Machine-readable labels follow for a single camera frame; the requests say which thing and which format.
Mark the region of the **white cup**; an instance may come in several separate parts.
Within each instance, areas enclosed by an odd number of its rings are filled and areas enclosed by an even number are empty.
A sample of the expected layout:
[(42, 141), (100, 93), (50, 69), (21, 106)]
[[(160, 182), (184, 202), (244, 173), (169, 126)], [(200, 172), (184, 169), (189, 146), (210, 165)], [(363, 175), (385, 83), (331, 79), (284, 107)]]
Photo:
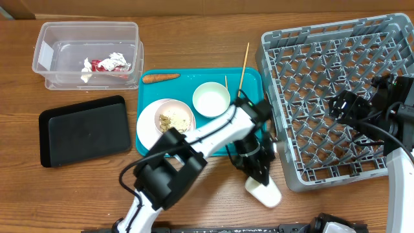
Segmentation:
[(245, 189), (268, 208), (274, 208), (282, 199), (282, 194), (271, 177), (266, 186), (249, 177), (245, 182)]

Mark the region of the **white tissue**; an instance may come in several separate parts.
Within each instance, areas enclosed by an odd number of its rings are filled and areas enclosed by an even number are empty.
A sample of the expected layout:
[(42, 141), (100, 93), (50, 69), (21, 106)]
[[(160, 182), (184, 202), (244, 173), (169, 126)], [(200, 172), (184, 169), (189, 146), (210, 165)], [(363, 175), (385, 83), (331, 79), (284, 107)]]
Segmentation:
[(126, 61), (122, 53), (113, 52), (109, 55), (109, 58), (99, 62), (98, 67), (107, 71), (126, 72), (130, 69), (131, 64)]

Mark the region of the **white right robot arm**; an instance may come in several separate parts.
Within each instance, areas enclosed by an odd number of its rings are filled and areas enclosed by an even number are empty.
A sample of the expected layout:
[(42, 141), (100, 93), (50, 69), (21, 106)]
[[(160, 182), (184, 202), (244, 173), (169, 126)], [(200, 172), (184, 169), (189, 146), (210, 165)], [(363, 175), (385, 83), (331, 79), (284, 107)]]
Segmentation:
[(329, 116), (383, 146), (389, 179), (387, 232), (413, 231), (413, 79), (387, 74), (371, 79), (366, 100), (342, 91), (329, 100)]

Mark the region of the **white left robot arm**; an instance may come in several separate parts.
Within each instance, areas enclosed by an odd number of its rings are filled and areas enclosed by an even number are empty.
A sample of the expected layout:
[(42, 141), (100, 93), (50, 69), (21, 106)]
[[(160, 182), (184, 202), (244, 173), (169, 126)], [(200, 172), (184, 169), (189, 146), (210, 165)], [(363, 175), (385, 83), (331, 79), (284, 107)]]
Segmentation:
[(122, 171), (133, 170), (133, 188), (122, 187), (134, 195), (125, 218), (112, 226), (112, 232), (151, 232), (163, 210), (177, 203), (217, 150), (234, 144), (236, 156), (231, 163), (247, 174), (245, 189), (259, 202), (273, 208), (281, 201), (281, 192), (270, 177), (275, 141), (263, 127), (272, 115), (267, 100), (253, 104), (248, 98), (236, 98), (220, 117), (201, 128), (179, 133), (172, 128), (156, 141), (142, 159)]

